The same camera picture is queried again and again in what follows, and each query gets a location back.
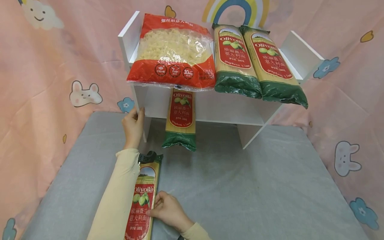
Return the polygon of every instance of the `beige sleeve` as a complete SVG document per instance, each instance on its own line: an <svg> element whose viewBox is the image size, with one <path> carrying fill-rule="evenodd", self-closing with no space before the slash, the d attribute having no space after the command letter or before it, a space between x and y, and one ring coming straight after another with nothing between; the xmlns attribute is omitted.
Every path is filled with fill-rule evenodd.
<svg viewBox="0 0 384 240"><path fill-rule="evenodd" d="M88 240L124 239L131 211L134 188L140 167L139 151L125 149L116 153L118 158L111 179L99 203Z"/></svg>
<svg viewBox="0 0 384 240"><path fill-rule="evenodd" d="M208 233L198 223L195 223L185 233L182 233L181 236L185 240L211 240Z"/></svg>

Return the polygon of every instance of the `hand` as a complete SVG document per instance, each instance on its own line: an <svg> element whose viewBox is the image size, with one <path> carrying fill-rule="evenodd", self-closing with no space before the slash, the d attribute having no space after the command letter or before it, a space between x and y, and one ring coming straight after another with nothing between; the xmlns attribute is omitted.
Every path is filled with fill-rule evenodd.
<svg viewBox="0 0 384 240"><path fill-rule="evenodd" d="M155 208L147 211L146 214L162 220L179 233L185 233L194 224L185 214L178 200L164 191L157 194Z"/></svg>
<svg viewBox="0 0 384 240"><path fill-rule="evenodd" d="M139 114L137 114L136 108L133 108L123 120L121 120L125 132L125 145L123 150L128 148L137 149L139 147L141 137L143 136L144 116L144 108L140 109Z"/></svg>

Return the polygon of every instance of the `blue flower print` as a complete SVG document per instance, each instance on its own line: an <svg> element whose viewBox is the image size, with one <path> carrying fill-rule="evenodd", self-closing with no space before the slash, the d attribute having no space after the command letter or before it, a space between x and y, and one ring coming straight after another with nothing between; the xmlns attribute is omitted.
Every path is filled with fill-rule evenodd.
<svg viewBox="0 0 384 240"><path fill-rule="evenodd" d="M15 223L16 221L14 218L8 219L7 225L5 226L3 231L2 240L15 240L17 233L16 229L14 228Z"/></svg>
<svg viewBox="0 0 384 240"><path fill-rule="evenodd" d="M339 57L334 57L332 60L324 60L324 62L319 66L316 72L313 74L314 78L321 79L325 77L328 73L333 72L340 66Z"/></svg>
<svg viewBox="0 0 384 240"><path fill-rule="evenodd" d="M135 101L130 98L124 98L122 101L118 102L118 106L123 113L129 113L130 110L135 106Z"/></svg>
<svg viewBox="0 0 384 240"><path fill-rule="evenodd" d="M376 213L374 212L374 210L367 207L364 200L357 197L355 201L351 201L349 203L349 206L351 207L353 213L355 214L355 217L358 219L359 222L368 225L373 230L379 229L379 225L376 222Z"/></svg>

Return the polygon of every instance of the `red label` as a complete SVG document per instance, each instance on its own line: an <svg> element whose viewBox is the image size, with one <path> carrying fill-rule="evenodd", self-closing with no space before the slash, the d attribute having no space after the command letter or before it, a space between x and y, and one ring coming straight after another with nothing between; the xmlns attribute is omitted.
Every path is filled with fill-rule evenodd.
<svg viewBox="0 0 384 240"><path fill-rule="evenodd" d="M196 31L198 33L211 37L211 34L209 33L208 29L203 28L200 25L179 20L176 18L168 18L164 16L158 16L158 15L152 15L152 14L146 13L144 15L143 27L141 29L140 38L143 38L147 32L153 29L158 29L158 28L188 29L188 30Z"/></svg>
<svg viewBox="0 0 384 240"><path fill-rule="evenodd" d="M169 121L175 127L189 127L193 122L192 93L173 91Z"/></svg>
<svg viewBox="0 0 384 240"><path fill-rule="evenodd" d="M223 28L218 32L218 48L223 63L238 68L251 67L251 60L241 34L235 30Z"/></svg>
<svg viewBox="0 0 384 240"><path fill-rule="evenodd" d="M145 213L151 209L153 204L154 188L154 184L135 185L131 212L129 213L127 228L125 230L125 240L143 240L148 234L151 218Z"/></svg>
<svg viewBox="0 0 384 240"><path fill-rule="evenodd" d="M277 47L265 42L253 43L253 46L261 67L265 72L284 79L292 78L292 73L287 67L284 59L280 56Z"/></svg>
<svg viewBox="0 0 384 240"><path fill-rule="evenodd" d="M205 62L193 66L188 63L142 59L133 63L127 81L212 88L216 83L214 69L212 55Z"/></svg>

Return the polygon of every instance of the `round icon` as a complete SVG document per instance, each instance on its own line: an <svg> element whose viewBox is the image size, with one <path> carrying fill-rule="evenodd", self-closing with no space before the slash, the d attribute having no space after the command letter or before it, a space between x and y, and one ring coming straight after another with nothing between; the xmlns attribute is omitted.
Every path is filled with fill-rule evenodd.
<svg viewBox="0 0 384 240"><path fill-rule="evenodd" d="M184 68L183 76L184 76L186 79L191 79L191 78L193 77L193 69L190 68L190 67L186 67L186 68Z"/></svg>
<svg viewBox="0 0 384 240"><path fill-rule="evenodd" d="M170 68L169 68L169 75L171 77L178 77L181 73L181 69L179 66L177 65L172 65Z"/></svg>
<svg viewBox="0 0 384 240"><path fill-rule="evenodd" d="M157 64L155 67L155 73L159 76L164 76L167 73L167 67L164 64Z"/></svg>

